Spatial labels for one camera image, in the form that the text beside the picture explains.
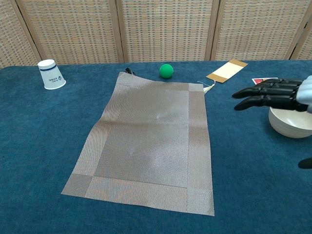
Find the green ball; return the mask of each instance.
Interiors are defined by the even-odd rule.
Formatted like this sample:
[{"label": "green ball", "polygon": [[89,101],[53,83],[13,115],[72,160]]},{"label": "green ball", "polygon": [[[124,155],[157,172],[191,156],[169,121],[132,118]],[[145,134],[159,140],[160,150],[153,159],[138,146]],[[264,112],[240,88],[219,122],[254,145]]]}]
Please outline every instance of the green ball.
[{"label": "green ball", "polygon": [[161,77],[168,79],[171,78],[174,73],[174,68],[170,64],[163,64],[160,67],[159,74]]}]

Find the white string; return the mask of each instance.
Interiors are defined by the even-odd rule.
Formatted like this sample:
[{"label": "white string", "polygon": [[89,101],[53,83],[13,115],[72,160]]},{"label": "white string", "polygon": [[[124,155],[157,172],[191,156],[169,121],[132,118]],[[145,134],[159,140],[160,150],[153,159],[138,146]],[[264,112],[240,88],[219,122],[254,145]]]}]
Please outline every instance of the white string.
[{"label": "white string", "polygon": [[215,80],[214,80],[214,84],[213,84],[213,85],[208,85],[208,84],[205,84],[205,85],[207,85],[208,87],[205,87],[205,88],[204,88],[204,94],[206,94],[209,90],[211,90],[211,89],[214,87],[214,85],[215,85]]}]

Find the white paper cup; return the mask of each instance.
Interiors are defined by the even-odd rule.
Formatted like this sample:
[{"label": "white paper cup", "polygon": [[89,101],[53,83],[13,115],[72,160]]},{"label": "white paper cup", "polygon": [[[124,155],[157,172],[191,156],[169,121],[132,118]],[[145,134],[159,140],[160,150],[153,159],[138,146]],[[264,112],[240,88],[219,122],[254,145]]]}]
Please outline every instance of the white paper cup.
[{"label": "white paper cup", "polygon": [[38,63],[45,89],[58,89],[66,84],[66,80],[59,71],[53,59],[46,59]]}]

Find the robotic hand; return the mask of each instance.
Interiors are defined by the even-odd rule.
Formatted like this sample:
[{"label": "robotic hand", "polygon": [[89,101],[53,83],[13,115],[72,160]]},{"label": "robotic hand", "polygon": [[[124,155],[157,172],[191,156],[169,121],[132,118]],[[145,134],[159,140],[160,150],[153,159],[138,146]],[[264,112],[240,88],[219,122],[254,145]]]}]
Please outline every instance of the robotic hand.
[{"label": "robotic hand", "polygon": [[[235,110],[238,111],[252,106],[271,106],[277,109],[312,113],[312,76],[304,81],[268,79],[253,87],[238,91],[232,97],[248,97],[235,106]],[[312,157],[300,161],[298,167],[312,169]]]}]

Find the blue tabletop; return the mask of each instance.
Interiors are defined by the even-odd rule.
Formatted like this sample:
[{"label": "blue tabletop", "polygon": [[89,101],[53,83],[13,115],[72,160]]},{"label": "blue tabletop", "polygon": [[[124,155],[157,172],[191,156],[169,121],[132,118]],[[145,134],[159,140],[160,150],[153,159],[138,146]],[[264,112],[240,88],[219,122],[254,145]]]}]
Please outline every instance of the blue tabletop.
[{"label": "blue tabletop", "polygon": [[[225,62],[172,62],[167,81],[212,84]],[[312,61],[250,61],[205,95],[215,216],[61,195],[118,73],[161,80],[162,63],[59,66],[67,83],[45,90],[37,67],[0,70],[0,233],[311,233],[312,137],[291,139],[270,126],[268,108],[234,111],[231,94],[251,78],[305,79]]]}]

